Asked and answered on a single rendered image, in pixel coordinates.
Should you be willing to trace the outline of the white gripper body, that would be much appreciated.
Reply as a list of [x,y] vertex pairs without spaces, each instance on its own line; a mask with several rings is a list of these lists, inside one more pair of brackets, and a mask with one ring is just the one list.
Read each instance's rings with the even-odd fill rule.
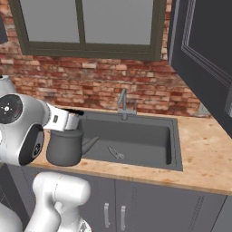
[[76,130],[81,116],[83,116],[83,111],[65,110],[63,129],[65,131]]

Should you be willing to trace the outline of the dark grey kettle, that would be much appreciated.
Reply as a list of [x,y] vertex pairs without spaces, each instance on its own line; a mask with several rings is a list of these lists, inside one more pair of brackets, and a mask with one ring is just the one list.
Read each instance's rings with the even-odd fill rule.
[[60,167],[77,165],[82,156],[87,153],[99,139],[95,137],[86,143],[82,143],[83,132],[81,130],[52,130],[46,150],[47,160]]

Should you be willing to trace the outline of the dark grey sink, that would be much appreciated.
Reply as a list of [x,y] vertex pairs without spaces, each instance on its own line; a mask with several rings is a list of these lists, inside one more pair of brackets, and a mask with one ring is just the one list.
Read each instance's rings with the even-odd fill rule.
[[[173,118],[130,115],[123,121],[118,113],[87,111],[78,128],[85,142],[99,138],[84,155],[86,159],[183,170],[178,121]],[[125,159],[116,159],[107,146]]]

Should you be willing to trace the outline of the small grey tool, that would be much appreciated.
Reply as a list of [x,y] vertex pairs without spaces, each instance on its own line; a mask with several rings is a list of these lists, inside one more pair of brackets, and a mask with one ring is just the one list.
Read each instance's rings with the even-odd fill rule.
[[121,159],[121,160],[125,160],[125,156],[122,153],[119,153],[117,150],[115,150],[113,147],[111,146],[107,146],[109,152],[116,158],[116,159]]

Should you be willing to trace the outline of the grey tap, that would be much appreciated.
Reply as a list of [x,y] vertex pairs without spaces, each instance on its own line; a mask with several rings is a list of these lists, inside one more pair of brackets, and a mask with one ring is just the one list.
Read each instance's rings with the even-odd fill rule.
[[127,108],[127,90],[122,89],[120,97],[118,99],[118,105],[121,105],[121,108],[118,109],[118,113],[121,115],[121,119],[126,121],[129,115],[135,115],[136,110],[129,110]]

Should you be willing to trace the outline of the narrow dark grey cupboard door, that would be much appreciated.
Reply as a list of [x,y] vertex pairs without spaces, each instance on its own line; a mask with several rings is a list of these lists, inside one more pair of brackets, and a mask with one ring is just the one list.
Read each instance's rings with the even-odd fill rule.
[[[115,185],[113,179],[82,175],[91,186],[89,200],[80,206],[81,215],[89,223],[92,232],[116,232]],[[104,204],[109,203],[110,227],[104,224]]]

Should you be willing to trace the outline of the dark grey cupboard front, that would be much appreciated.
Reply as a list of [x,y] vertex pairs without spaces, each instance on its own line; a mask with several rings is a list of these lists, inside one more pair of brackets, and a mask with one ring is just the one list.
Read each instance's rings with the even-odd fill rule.
[[40,171],[41,169],[30,166],[0,165],[0,180],[4,182],[6,189],[16,190],[29,217],[33,214],[35,207],[33,181]]

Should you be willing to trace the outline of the wide dark grey cupboard door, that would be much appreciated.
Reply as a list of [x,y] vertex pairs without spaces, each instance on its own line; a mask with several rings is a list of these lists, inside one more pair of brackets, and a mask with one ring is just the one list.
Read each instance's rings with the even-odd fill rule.
[[[119,232],[211,232],[225,203],[224,195],[117,180]],[[121,231],[121,206],[126,206]]]

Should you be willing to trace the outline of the dark grey cupboard panel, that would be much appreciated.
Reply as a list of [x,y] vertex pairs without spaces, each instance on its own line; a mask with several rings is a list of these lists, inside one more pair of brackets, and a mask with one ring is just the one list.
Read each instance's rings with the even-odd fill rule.
[[227,196],[212,232],[232,232],[232,196]]

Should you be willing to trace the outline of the window with dark frame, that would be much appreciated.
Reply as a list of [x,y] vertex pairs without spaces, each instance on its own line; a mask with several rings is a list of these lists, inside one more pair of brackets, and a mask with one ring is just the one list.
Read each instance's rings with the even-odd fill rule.
[[24,55],[158,61],[167,0],[9,0]]

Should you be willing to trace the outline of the grey wall socket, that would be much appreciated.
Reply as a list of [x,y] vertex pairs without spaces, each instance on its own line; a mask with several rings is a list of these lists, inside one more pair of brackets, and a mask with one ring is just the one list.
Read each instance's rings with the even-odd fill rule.
[[204,104],[201,102],[198,107],[198,115],[199,116],[209,116],[210,112],[208,109],[204,106]]

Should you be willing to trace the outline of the dark grey wall cabinet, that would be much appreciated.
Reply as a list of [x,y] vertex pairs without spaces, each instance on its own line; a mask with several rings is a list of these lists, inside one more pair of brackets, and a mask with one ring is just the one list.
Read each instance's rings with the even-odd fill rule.
[[169,23],[168,61],[169,65],[189,87],[188,81],[193,71],[193,62],[181,50],[188,1],[172,0]]

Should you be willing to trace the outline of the dark grey wall cabinet door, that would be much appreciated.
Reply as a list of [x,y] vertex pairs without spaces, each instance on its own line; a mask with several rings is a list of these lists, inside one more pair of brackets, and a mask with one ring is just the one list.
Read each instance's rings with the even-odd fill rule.
[[188,0],[181,50],[193,62],[188,80],[220,126],[232,137],[225,112],[232,84],[232,0]]

